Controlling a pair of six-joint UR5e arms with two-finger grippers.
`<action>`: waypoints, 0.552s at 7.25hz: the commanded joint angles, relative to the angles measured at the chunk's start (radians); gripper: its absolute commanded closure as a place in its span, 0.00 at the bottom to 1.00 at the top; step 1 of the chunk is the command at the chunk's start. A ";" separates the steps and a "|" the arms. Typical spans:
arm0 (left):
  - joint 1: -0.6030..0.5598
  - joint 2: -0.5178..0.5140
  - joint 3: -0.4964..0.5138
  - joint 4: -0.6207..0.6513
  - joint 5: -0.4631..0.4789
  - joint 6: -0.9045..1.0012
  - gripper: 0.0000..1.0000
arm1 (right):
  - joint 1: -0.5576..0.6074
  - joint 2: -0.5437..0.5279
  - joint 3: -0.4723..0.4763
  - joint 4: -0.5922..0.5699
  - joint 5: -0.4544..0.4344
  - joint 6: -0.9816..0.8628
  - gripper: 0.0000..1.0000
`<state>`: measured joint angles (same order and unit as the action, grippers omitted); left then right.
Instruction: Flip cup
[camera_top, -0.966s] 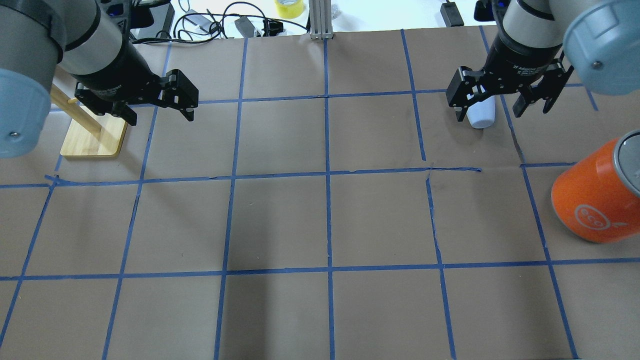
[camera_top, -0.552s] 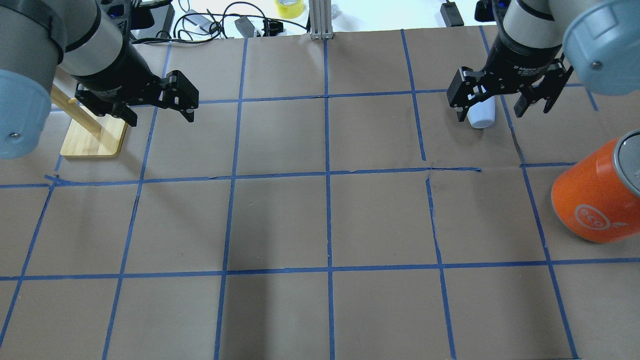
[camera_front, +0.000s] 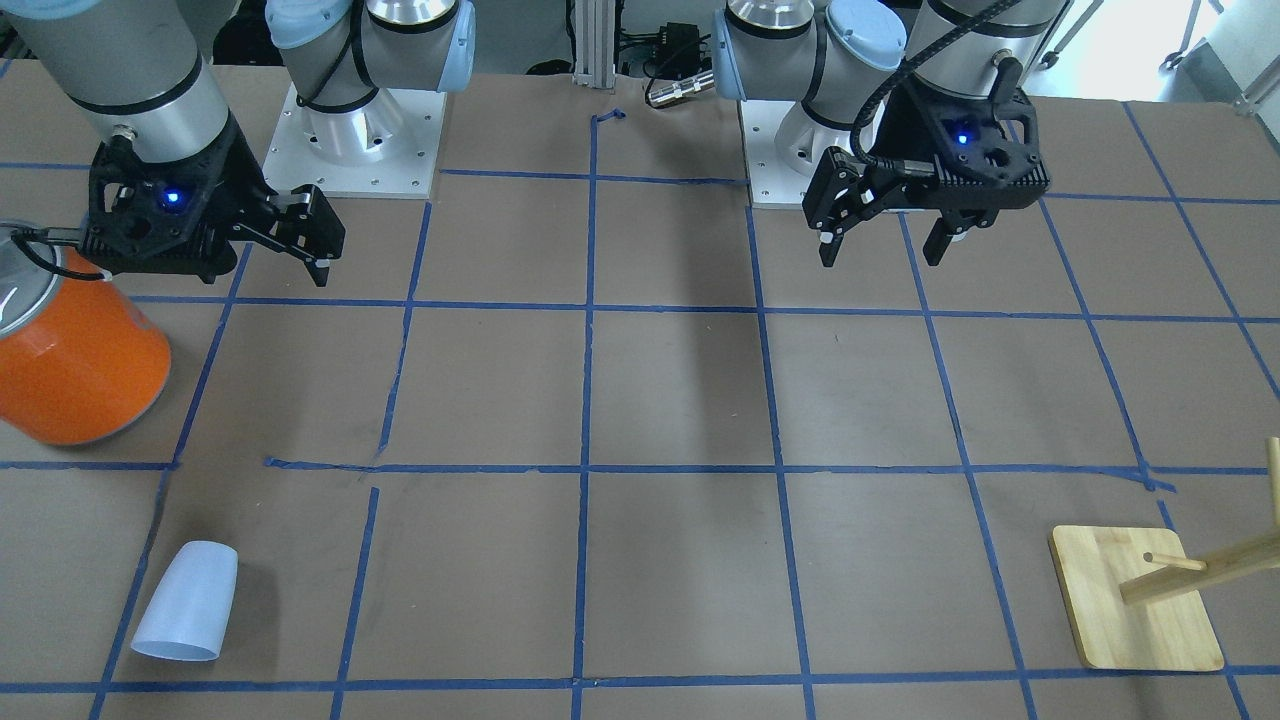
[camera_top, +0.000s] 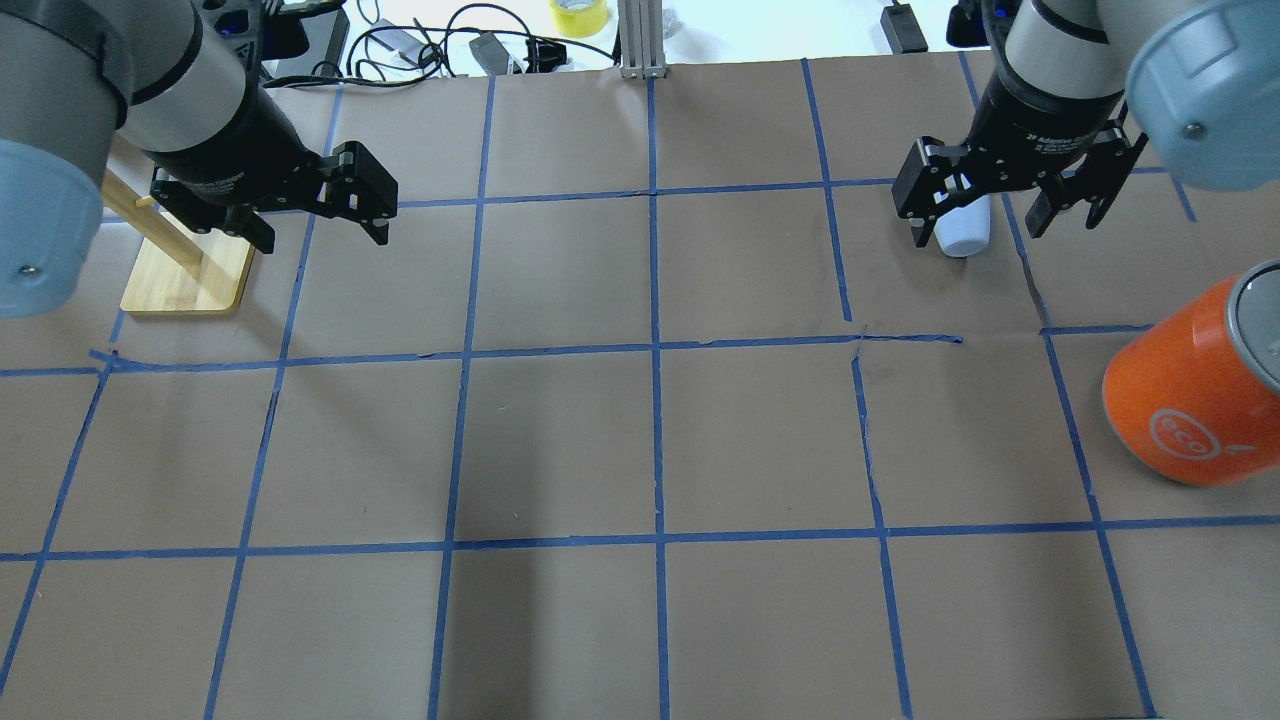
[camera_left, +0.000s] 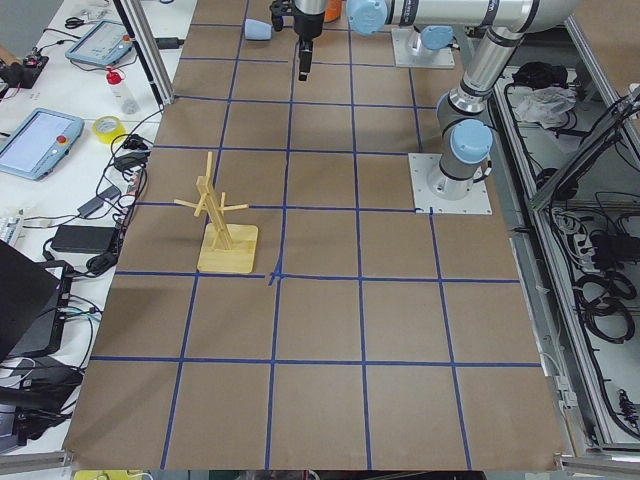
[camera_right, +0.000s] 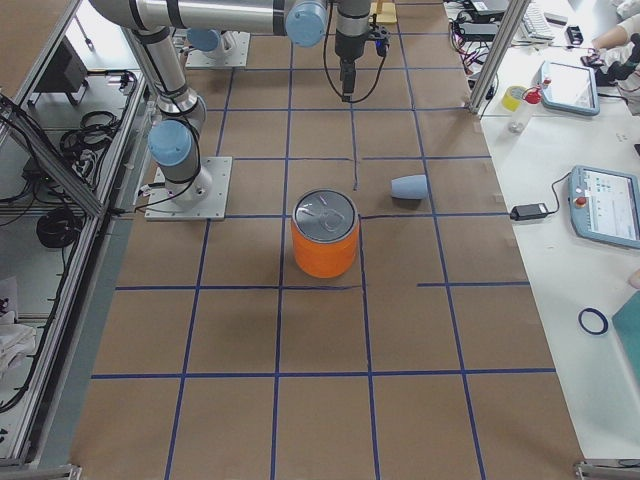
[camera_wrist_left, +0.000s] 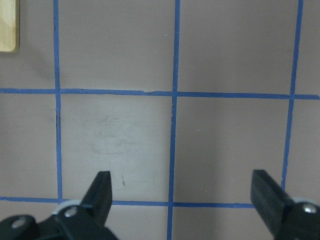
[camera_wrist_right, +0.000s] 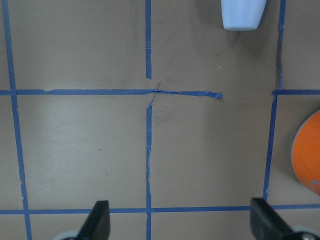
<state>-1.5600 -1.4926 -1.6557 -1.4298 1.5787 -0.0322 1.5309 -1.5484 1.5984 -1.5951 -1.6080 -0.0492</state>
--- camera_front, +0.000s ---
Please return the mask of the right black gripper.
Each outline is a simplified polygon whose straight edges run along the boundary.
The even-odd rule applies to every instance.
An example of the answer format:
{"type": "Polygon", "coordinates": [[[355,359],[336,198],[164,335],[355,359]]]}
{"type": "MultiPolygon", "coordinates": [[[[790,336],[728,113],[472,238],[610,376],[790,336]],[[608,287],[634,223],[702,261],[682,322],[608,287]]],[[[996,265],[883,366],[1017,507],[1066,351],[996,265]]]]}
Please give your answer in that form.
{"type": "Polygon", "coordinates": [[[236,269],[234,241],[303,263],[316,287],[342,259],[346,225],[316,184],[275,193],[236,118],[195,155],[146,163],[140,133],[116,127],[90,168],[90,209],[78,254],[113,274],[195,275],[236,269]]]}

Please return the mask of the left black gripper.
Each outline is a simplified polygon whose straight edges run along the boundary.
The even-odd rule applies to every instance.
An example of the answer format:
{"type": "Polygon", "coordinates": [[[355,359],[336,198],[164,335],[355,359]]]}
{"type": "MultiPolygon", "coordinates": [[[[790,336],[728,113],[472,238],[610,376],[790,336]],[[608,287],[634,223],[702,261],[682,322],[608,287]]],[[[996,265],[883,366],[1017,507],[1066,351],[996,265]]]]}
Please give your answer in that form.
{"type": "Polygon", "coordinates": [[[819,259],[832,268],[845,234],[887,209],[937,209],[923,243],[928,266],[969,231],[966,213],[1028,208],[1050,188],[1036,109],[1015,70],[998,70],[984,97],[959,97],[915,77],[890,95],[867,167],[828,146],[803,195],[803,213],[820,234],[819,259]]]}

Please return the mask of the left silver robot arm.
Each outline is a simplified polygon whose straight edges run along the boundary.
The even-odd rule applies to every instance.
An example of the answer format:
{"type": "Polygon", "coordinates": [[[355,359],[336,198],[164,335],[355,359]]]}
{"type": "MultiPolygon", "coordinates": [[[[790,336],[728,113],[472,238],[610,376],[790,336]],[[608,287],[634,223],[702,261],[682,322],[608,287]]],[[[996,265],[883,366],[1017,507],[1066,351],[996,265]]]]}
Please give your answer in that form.
{"type": "Polygon", "coordinates": [[[886,211],[933,210],[927,264],[1002,211],[1048,191],[1036,108],[1023,81],[1065,1],[728,1],[716,15],[721,96],[792,104],[806,146],[806,224],[832,266],[844,237],[886,211]]]}

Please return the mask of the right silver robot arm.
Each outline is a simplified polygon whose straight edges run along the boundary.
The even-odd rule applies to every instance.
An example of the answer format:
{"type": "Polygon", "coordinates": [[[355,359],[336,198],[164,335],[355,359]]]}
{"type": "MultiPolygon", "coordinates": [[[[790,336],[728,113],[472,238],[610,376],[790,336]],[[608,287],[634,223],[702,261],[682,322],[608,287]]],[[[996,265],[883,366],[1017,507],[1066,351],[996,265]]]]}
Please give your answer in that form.
{"type": "MultiPolygon", "coordinates": [[[[394,91],[467,87],[471,1],[269,1],[265,23],[307,137],[330,160],[381,159],[394,91]]],[[[65,281],[236,269],[233,243],[300,260],[323,287],[346,228],[317,182],[273,188],[175,1],[5,1],[3,14],[101,142],[79,229],[3,223],[3,258],[65,281]]]]}

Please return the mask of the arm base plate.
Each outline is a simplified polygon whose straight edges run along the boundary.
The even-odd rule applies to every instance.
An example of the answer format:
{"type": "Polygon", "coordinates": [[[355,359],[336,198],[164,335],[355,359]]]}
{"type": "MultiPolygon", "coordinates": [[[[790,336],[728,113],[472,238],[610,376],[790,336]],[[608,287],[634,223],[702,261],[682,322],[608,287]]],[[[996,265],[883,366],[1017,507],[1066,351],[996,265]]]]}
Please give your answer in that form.
{"type": "Polygon", "coordinates": [[[448,94],[383,88],[343,114],[302,108],[289,88],[262,161],[275,190],[329,199],[430,199],[448,94]]]}
{"type": "Polygon", "coordinates": [[[739,110],[754,208],[800,209],[823,151],[852,151],[847,131],[812,119],[799,101],[746,100],[739,110]]]}

